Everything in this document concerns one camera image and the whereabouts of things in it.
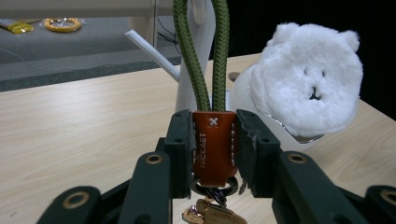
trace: orange ring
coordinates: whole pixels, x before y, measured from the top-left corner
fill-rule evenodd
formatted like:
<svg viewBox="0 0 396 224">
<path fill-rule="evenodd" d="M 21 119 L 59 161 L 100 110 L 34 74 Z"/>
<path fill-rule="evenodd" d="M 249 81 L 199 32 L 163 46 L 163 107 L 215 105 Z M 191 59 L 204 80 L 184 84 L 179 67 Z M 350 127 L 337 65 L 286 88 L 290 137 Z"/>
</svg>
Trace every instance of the orange ring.
<svg viewBox="0 0 396 224">
<path fill-rule="evenodd" d="M 72 23 L 72 25 L 68 26 L 57 26 L 55 25 L 56 22 L 59 21 L 66 21 L 68 23 Z M 44 26 L 53 32 L 57 33 L 72 33 L 79 28 L 81 28 L 81 22 L 77 18 L 64 18 L 64 19 L 45 19 Z"/>
</svg>

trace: braided cord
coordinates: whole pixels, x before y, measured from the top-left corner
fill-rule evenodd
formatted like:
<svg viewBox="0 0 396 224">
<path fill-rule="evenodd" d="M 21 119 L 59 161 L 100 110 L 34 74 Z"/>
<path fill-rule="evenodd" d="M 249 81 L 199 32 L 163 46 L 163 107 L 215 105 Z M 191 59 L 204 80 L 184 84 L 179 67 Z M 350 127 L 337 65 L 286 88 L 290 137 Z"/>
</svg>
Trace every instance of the braided cord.
<svg viewBox="0 0 396 224">
<path fill-rule="evenodd" d="M 198 110 L 209 111 L 210 103 L 204 74 L 192 43 L 187 20 L 187 0 L 174 0 L 174 23 L 181 54 L 190 75 Z"/>
<path fill-rule="evenodd" d="M 230 35 L 230 18 L 226 0 L 212 0 L 216 16 L 213 58 L 213 111 L 225 111 L 225 81 Z M 187 19 L 187 0 L 174 0 L 174 23 L 181 54 L 190 75 L 198 110 L 209 111 L 207 87 L 199 64 Z"/>
<path fill-rule="evenodd" d="M 225 111 L 225 81 L 230 36 L 230 17 L 226 0 L 212 0 L 212 4 L 216 15 L 212 110 Z"/>
</svg>

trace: plush toy ear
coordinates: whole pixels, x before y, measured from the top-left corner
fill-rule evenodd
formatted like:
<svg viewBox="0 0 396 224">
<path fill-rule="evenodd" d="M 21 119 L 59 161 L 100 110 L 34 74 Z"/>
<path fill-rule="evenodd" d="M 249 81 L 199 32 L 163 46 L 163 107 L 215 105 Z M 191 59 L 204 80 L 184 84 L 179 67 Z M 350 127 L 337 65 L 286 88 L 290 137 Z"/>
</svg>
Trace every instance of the plush toy ear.
<svg viewBox="0 0 396 224">
<path fill-rule="evenodd" d="M 283 23 L 276 27 L 273 38 L 267 42 L 267 46 L 285 43 L 291 40 L 299 25 L 297 23 Z"/>
<path fill-rule="evenodd" d="M 359 42 L 359 36 L 356 32 L 345 31 L 340 34 L 344 37 L 348 45 L 352 47 L 353 51 L 355 52 L 358 51 L 360 42 Z"/>
</svg>

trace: plush bear head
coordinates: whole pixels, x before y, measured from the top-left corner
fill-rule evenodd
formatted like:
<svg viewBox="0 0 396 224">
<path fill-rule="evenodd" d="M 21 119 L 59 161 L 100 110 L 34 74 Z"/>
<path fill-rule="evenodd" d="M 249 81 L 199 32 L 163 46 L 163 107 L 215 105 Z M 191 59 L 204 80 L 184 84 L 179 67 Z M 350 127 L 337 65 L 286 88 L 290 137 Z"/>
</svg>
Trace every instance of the plush bear head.
<svg viewBox="0 0 396 224">
<path fill-rule="evenodd" d="M 279 24 L 252 67 L 250 95 L 294 136 L 343 130 L 360 98 L 362 64 L 355 32 Z"/>
</svg>

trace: gray floor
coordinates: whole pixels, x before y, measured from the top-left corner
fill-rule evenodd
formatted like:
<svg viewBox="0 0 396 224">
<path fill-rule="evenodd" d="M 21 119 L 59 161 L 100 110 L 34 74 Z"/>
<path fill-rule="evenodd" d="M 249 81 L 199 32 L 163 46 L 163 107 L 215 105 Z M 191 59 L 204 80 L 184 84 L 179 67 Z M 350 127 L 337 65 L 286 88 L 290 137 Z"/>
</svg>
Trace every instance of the gray floor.
<svg viewBox="0 0 396 224">
<path fill-rule="evenodd" d="M 0 29 L 0 91 L 12 91 L 91 77 L 159 67 L 127 37 L 128 18 L 81 19 L 79 31 L 58 34 L 42 21 L 33 32 L 14 35 Z M 157 50 L 180 63 L 172 17 L 160 17 Z"/>
</svg>

